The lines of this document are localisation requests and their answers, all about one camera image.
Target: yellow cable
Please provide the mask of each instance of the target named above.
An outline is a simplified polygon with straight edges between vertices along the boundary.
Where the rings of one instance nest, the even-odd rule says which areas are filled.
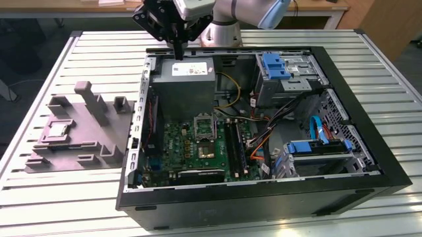
[[[235,81],[235,79],[234,79],[230,75],[227,75],[226,73],[216,73],[216,74],[222,74],[223,76],[226,76],[226,77],[233,81],[233,83],[235,83],[235,85],[237,85],[237,87],[238,87],[238,97],[237,97],[237,99],[234,100],[234,102],[231,102],[229,105],[215,106],[215,107],[214,107],[214,108],[216,108],[216,109],[223,109],[223,108],[227,108],[227,107],[230,107],[231,105],[234,105],[234,104],[238,102],[238,100],[241,99],[241,86],[239,86],[238,82]]]

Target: ram slot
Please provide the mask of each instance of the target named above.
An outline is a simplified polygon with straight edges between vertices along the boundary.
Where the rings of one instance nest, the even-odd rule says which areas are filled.
[[[237,122],[233,124],[233,127],[235,129],[235,134],[237,134],[237,150],[238,150],[241,170],[243,171],[243,174],[247,174],[249,165],[246,164],[245,147],[243,147],[243,142],[242,142],[241,129]]]
[[[233,177],[238,178],[239,177],[238,156],[237,156],[235,142],[234,142],[233,134],[231,134],[230,121],[227,121],[225,124],[225,137],[226,137],[230,173]]]

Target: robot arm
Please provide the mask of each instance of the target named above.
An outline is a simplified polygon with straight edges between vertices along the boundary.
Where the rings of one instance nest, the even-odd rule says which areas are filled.
[[[274,29],[289,4],[290,0],[144,0],[132,19],[182,60],[187,42],[203,31],[203,46],[238,46],[238,20]]]
[[[144,0],[132,19],[172,47],[175,59],[183,59],[187,41],[194,41],[212,21],[215,0]]]

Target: aluminum table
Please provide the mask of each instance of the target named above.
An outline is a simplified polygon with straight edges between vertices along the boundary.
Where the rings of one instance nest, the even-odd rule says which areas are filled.
[[[147,232],[115,210],[120,169],[27,174],[54,95],[83,102],[90,80],[104,100],[136,100],[146,48],[166,47],[146,32],[83,32],[70,38],[0,161],[0,237],[393,236],[422,233],[422,97],[366,35],[350,30],[242,32],[245,46],[325,46],[413,185],[338,216]]]

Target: sticker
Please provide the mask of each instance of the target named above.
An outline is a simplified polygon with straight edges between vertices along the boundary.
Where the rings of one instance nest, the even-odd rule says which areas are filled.
[[[299,71],[299,69],[298,69],[295,66],[289,66],[289,67],[287,67],[287,70],[289,70],[290,72],[298,72],[298,71]]]
[[[265,163],[262,164],[262,170],[266,174],[270,174],[270,168]]]
[[[346,6],[334,6],[331,9],[333,10],[347,10],[347,7]]]
[[[257,99],[251,98],[251,107],[255,108],[257,106]]]
[[[207,75],[207,63],[175,63],[171,67],[172,76],[199,76]]]

